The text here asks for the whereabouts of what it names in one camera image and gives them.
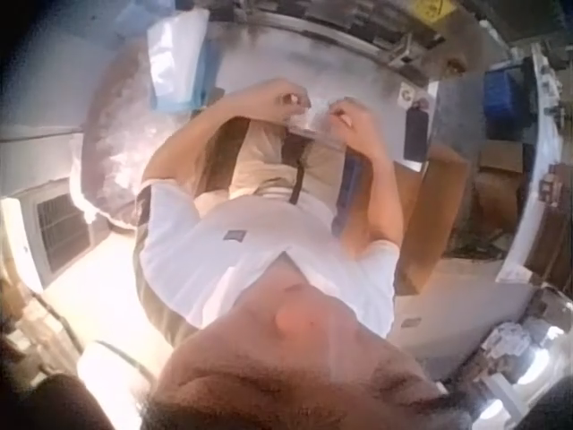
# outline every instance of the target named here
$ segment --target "forearm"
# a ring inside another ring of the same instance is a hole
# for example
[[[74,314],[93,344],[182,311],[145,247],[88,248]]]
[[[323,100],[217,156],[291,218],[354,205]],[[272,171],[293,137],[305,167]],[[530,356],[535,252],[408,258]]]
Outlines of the forearm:
[[[370,157],[372,188],[368,205],[371,240],[388,240],[398,246],[404,239],[404,215],[398,194],[394,163],[386,155]]]
[[[207,107],[155,151],[143,172],[142,181],[174,179],[178,184],[185,185],[190,168],[205,151],[209,140],[234,116],[233,108],[225,99]]]

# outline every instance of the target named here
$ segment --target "hand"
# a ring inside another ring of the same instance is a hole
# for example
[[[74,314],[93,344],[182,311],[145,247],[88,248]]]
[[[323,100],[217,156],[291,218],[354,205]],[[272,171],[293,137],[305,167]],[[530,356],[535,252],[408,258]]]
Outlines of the hand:
[[[330,105],[329,121],[334,134],[369,159],[386,154],[379,126],[372,112],[363,104],[345,98]]]
[[[227,101],[239,116],[279,124],[303,114],[311,106],[306,89],[286,79],[253,85],[230,94]]]

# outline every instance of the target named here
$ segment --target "person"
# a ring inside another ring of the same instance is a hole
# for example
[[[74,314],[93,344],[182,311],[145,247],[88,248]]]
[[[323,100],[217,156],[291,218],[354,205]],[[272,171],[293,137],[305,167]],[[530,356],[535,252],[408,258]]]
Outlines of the person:
[[[146,167],[134,264],[148,317],[175,350],[142,428],[471,426],[460,402],[384,339],[404,225],[373,114],[353,99],[329,108],[333,133],[372,163],[371,243],[353,260],[330,233],[344,152],[311,145],[302,182],[281,163],[283,124],[309,106],[306,90],[282,79],[227,95]],[[201,219],[190,166],[236,116],[251,122],[230,199]]]

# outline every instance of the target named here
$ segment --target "white t-shirt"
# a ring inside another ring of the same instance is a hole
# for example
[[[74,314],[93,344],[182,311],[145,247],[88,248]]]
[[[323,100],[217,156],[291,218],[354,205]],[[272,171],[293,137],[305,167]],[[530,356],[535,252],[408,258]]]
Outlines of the white t-shirt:
[[[307,193],[246,195],[200,219],[192,196],[170,181],[143,187],[147,236],[136,258],[163,304],[202,329],[231,309],[270,265],[286,253],[309,283],[346,303],[358,321],[386,336],[394,318],[394,271],[399,249],[376,241],[358,261],[330,233],[331,211]]]

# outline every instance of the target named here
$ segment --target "vent grille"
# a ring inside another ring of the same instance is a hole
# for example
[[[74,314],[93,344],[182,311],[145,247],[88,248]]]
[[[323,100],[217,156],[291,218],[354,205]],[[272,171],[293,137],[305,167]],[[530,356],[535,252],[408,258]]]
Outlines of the vent grille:
[[[90,231],[70,194],[38,204],[37,214],[47,262],[52,273],[90,247]]]

